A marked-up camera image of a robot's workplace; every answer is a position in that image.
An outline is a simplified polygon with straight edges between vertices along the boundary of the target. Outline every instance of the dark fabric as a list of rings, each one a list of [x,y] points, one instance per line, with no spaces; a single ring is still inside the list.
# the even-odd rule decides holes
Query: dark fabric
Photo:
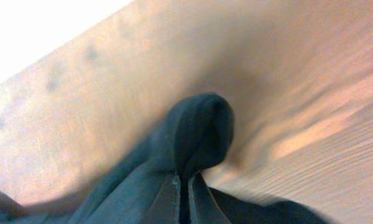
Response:
[[[266,207],[209,188],[200,171],[222,162],[233,138],[228,103],[210,93],[189,97],[138,144],[73,213],[4,223],[324,223],[306,207]]]

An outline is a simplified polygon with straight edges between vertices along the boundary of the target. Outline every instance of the wooden table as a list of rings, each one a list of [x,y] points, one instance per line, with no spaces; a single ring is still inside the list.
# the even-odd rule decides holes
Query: wooden table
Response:
[[[71,209],[174,103],[206,91],[236,115],[211,186],[373,223],[363,0],[136,0],[0,85],[0,190],[23,205],[68,195],[31,210]]]

